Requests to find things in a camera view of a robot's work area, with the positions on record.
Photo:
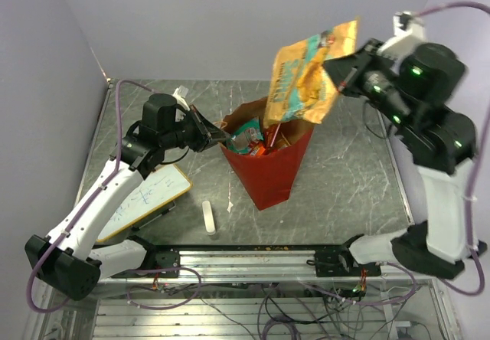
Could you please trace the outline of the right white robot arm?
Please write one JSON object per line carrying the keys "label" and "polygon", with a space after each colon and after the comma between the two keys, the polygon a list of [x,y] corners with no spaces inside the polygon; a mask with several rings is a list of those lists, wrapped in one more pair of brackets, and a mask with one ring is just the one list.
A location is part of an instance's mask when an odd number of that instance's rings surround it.
{"label": "right white robot arm", "polygon": [[351,276],[365,264],[393,262],[416,273],[456,278],[465,259],[487,248],[465,210],[463,184],[476,164],[476,127],[446,104],[466,66],[441,44],[425,42],[407,54],[383,56],[376,40],[322,66],[342,95],[364,97],[391,122],[423,179],[427,200],[424,222],[346,241],[337,258],[340,271]]}

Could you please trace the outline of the red paper bag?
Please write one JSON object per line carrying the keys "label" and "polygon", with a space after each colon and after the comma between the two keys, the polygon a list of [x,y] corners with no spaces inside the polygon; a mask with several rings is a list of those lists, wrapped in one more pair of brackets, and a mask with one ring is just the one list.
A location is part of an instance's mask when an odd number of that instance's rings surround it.
{"label": "red paper bag", "polygon": [[239,155],[221,146],[223,154],[258,210],[289,199],[293,182],[313,133],[314,125],[300,119],[279,124],[275,143],[289,144],[265,155]]}

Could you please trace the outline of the red Doritos nacho bag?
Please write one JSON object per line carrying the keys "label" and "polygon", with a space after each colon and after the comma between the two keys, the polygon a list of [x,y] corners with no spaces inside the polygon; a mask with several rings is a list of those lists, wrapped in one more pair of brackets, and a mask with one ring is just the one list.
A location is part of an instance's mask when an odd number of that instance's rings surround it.
{"label": "red Doritos nacho bag", "polygon": [[277,142],[280,140],[280,123],[269,126],[264,129],[264,143],[266,154],[273,152],[277,148]]}

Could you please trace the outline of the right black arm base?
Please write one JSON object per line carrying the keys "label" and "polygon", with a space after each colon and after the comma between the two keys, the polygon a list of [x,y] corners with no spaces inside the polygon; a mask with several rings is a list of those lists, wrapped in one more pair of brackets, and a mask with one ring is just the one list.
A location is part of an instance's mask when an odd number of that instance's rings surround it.
{"label": "right black arm base", "polygon": [[375,263],[360,264],[346,250],[316,251],[313,259],[307,262],[315,268],[317,277],[368,277],[380,276],[381,268]]}

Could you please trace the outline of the gold teal chips bag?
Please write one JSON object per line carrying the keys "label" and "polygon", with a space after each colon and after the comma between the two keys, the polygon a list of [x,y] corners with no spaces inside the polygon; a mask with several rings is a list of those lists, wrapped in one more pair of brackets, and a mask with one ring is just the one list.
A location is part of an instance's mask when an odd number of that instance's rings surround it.
{"label": "gold teal chips bag", "polygon": [[265,127],[297,119],[322,122],[338,98],[323,64],[354,53],[358,24],[358,18],[343,22],[278,51],[263,116]]}

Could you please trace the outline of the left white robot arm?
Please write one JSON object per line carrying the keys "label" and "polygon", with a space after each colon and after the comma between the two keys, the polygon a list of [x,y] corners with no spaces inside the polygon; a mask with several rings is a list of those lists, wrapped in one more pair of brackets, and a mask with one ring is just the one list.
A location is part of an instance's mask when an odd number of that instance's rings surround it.
{"label": "left white robot arm", "polygon": [[203,152],[229,139],[193,105],[164,93],[144,103],[142,117],[120,134],[98,182],[45,237],[33,235],[24,246],[39,279],[72,300],[88,296],[97,283],[125,271],[148,276],[156,266],[152,248],[135,238],[95,248],[118,207],[159,165],[170,149]]}

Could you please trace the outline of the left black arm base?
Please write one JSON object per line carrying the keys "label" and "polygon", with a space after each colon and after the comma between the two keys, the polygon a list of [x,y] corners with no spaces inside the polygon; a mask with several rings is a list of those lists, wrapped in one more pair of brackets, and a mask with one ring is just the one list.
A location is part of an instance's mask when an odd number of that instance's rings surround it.
{"label": "left black arm base", "polygon": [[163,278],[177,278],[179,273],[171,268],[180,267],[181,256],[174,250],[156,252],[149,258],[145,258],[143,264],[134,270],[127,270],[113,275],[113,278],[130,278],[141,276],[156,276]]}

